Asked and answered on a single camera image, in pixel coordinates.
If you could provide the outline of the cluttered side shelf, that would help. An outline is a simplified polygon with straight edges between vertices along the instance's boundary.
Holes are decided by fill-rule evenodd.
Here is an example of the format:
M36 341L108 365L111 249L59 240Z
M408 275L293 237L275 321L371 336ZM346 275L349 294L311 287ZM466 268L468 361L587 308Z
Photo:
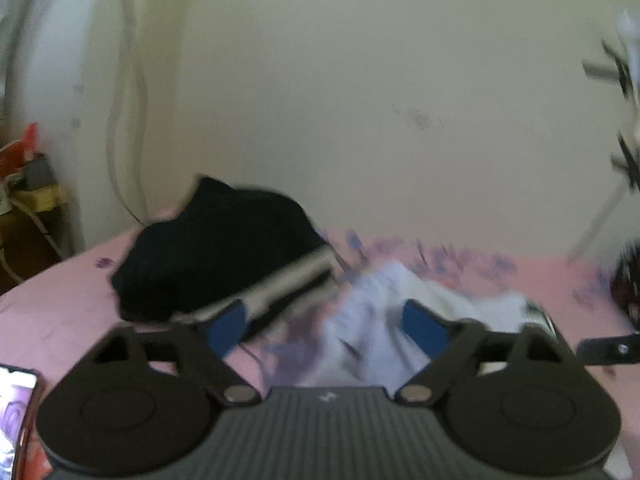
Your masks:
M66 196L35 122L1 148L1 291L66 258Z

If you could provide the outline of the black striped garment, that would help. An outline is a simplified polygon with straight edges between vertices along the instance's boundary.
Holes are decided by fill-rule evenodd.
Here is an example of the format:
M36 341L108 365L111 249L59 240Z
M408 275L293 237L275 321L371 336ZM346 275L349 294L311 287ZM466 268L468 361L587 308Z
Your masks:
M242 302L252 339L326 296L333 271L331 245L291 197L202 177L182 211L138 234L111 284L131 323L201 323Z

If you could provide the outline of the smartphone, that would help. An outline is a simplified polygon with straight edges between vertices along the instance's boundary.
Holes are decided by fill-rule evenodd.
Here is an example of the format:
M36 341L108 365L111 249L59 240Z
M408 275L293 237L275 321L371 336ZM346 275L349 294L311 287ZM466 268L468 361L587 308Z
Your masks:
M1 478L21 477L29 428L42 386L40 374L1 364Z

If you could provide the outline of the white light bulb fixture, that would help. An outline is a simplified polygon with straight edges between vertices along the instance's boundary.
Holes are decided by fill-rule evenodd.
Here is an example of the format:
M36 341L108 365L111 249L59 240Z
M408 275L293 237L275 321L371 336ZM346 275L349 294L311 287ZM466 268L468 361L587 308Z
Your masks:
M617 33L626 53L634 100L634 143L639 145L639 9L623 8L617 13Z

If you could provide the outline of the white t-shirt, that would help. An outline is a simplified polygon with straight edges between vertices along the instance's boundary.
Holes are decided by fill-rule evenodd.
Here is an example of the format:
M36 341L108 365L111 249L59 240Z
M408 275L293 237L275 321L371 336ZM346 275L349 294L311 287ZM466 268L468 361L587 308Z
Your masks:
M494 332L517 333L527 323L553 333L544 311L509 292L470 299L420 280L398 261L358 278L323 324L320 358L309 387L383 387L390 394L427 365L435 350L422 350L401 327L402 310L416 300L446 318L472 318Z

